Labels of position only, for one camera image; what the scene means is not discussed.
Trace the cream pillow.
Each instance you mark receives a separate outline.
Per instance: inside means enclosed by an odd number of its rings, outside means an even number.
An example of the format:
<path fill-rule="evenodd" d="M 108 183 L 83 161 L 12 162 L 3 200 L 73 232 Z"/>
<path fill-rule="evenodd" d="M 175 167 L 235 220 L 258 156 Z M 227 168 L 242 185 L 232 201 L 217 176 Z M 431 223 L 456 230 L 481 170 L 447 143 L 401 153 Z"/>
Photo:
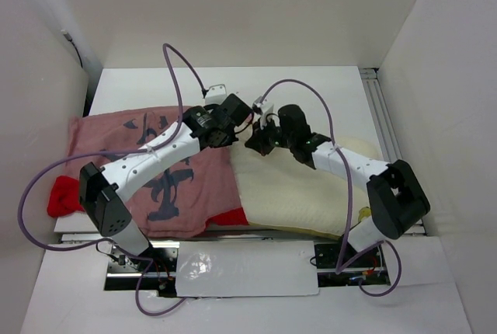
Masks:
<path fill-rule="evenodd" d="M 267 156 L 248 149 L 248 129 L 230 148 L 243 211 L 251 226 L 339 238 L 346 226 L 347 185 L 297 162 L 289 150 Z"/>

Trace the red patterned pillowcase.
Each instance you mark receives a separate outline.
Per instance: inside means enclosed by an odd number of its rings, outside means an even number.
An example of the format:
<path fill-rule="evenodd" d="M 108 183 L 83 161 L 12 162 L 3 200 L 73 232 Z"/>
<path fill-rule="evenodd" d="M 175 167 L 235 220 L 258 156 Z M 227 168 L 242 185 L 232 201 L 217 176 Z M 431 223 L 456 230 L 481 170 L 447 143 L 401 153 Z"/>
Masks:
<path fill-rule="evenodd" d="M 82 167 L 90 162 L 108 167 L 115 162 L 115 182 L 136 191 L 126 207 L 148 238 L 190 238 L 209 224 L 247 225 L 229 148 L 205 148 L 173 165 L 148 153 L 135 157 L 134 164 L 121 160 L 120 151 L 165 141 L 177 119 L 173 106 L 72 118 L 67 154 L 76 159 L 64 163 L 55 179 L 48 215 L 62 223 L 75 219 L 84 211 L 78 195 Z"/>

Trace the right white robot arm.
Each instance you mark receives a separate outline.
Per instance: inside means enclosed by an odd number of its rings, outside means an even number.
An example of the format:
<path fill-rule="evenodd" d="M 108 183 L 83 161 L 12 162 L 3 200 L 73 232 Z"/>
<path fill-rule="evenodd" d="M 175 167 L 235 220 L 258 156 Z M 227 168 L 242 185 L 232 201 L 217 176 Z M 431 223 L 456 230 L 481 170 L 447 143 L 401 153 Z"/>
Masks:
<path fill-rule="evenodd" d="M 271 103 L 254 103 L 252 109 L 259 119 L 252 125 L 247 148 L 262 156 L 285 148 L 299 163 L 341 177 L 367 194 L 371 215 L 351 227 L 339 247 L 346 265 L 357 265 L 372 245 L 400 238 L 430 212 L 430 203 L 407 162 L 379 161 L 332 143 L 330 137 L 311 130 L 295 104 L 279 108 L 276 114 Z"/>

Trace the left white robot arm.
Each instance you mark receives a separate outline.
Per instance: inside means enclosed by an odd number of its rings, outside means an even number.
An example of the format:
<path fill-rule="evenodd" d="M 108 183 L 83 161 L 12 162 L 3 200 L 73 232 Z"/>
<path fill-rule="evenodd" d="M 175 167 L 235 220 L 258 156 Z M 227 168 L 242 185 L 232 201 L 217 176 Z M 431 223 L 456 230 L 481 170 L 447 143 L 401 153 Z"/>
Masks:
<path fill-rule="evenodd" d="M 125 254 L 136 271 L 153 262 L 151 243 L 139 229 L 126 202 L 146 183 L 172 165 L 206 148 L 227 147 L 238 140 L 235 128 L 252 115 L 252 108 L 230 94 L 219 105 L 194 106 L 142 147 L 141 153 L 97 167 L 90 162 L 79 175 L 79 203 L 100 235 Z"/>

